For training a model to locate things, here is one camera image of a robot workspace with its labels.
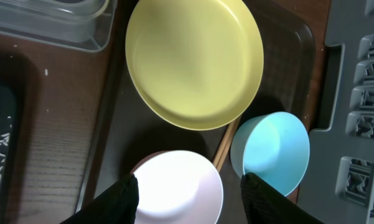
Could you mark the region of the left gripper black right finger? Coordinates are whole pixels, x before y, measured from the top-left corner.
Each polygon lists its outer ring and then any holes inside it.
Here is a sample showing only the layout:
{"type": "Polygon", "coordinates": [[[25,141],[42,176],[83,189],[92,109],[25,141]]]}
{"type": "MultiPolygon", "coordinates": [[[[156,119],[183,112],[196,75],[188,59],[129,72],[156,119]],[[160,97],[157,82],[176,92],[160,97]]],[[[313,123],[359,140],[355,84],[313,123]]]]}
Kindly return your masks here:
{"type": "Polygon", "coordinates": [[[243,175],[240,187],[249,224],[323,224],[254,173],[243,175]]]}

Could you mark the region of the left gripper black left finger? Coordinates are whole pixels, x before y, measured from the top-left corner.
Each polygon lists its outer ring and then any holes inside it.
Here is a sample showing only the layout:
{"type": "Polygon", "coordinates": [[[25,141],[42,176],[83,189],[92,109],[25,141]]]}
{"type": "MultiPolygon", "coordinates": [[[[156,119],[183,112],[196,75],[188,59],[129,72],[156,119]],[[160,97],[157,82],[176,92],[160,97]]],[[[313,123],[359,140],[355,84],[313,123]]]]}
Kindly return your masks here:
{"type": "Polygon", "coordinates": [[[61,224],[134,224],[138,190],[137,178],[129,174],[61,224]]]}

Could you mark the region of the white bowl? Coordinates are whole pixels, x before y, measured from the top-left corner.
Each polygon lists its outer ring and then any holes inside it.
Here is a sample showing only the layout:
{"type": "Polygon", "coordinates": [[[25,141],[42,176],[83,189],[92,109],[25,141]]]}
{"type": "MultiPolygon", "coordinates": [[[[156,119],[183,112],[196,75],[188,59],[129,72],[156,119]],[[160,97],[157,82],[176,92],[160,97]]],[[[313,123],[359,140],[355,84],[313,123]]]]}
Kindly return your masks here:
{"type": "Polygon", "coordinates": [[[220,174],[192,151],[161,151],[132,170],[138,180],[138,224],[215,224],[223,207],[220,174]]]}

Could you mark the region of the blue bowl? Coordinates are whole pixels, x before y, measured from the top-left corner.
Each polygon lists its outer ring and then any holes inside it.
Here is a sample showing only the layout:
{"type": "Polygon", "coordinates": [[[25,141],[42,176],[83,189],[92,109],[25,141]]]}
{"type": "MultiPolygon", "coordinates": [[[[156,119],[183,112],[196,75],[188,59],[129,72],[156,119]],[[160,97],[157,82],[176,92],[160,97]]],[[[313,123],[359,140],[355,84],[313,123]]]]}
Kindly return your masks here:
{"type": "Polygon", "coordinates": [[[245,121],[230,148],[238,177],[254,173],[285,197],[301,183],[309,157],[306,128],[298,117],[283,111],[245,121]]]}

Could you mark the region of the wooden chopstick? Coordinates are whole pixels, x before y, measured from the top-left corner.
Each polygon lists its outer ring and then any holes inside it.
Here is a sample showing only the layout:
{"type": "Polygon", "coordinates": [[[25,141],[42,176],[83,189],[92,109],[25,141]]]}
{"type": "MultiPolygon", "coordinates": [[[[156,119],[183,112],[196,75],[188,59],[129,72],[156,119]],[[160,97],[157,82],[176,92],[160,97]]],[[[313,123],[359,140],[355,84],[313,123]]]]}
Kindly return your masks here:
{"type": "Polygon", "coordinates": [[[215,166],[215,168],[217,169],[218,172],[221,170],[221,166],[222,166],[222,165],[220,165],[220,162],[222,161],[222,154],[223,154],[223,152],[225,150],[225,146],[227,145],[227,142],[228,142],[228,140],[229,140],[229,138],[231,136],[231,132],[232,132],[232,130],[233,130],[236,122],[237,122],[237,119],[234,120],[234,121],[232,121],[227,126],[225,134],[222,137],[220,145],[219,145],[219,147],[217,149],[217,152],[215,154],[215,157],[213,159],[213,165],[215,166]]]}
{"type": "Polygon", "coordinates": [[[230,138],[229,138],[229,140],[228,140],[228,142],[227,142],[227,145],[225,146],[225,150],[224,150],[224,152],[223,152],[223,154],[222,154],[222,161],[220,162],[220,165],[222,165],[222,166],[223,166],[223,163],[224,163],[224,161],[225,161],[225,159],[226,159],[226,157],[227,157],[227,154],[228,154],[228,152],[229,152],[229,150],[230,150],[231,142],[233,141],[233,137],[234,137],[234,135],[235,135],[235,133],[236,133],[236,130],[237,130],[237,128],[238,128],[238,125],[239,125],[240,119],[241,119],[241,117],[239,116],[239,117],[237,118],[237,122],[236,122],[236,124],[235,124],[235,126],[234,126],[234,128],[233,128],[233,130],[232,130],[232,132],[231,132],[231,136],[230,136],[230,138]]]}

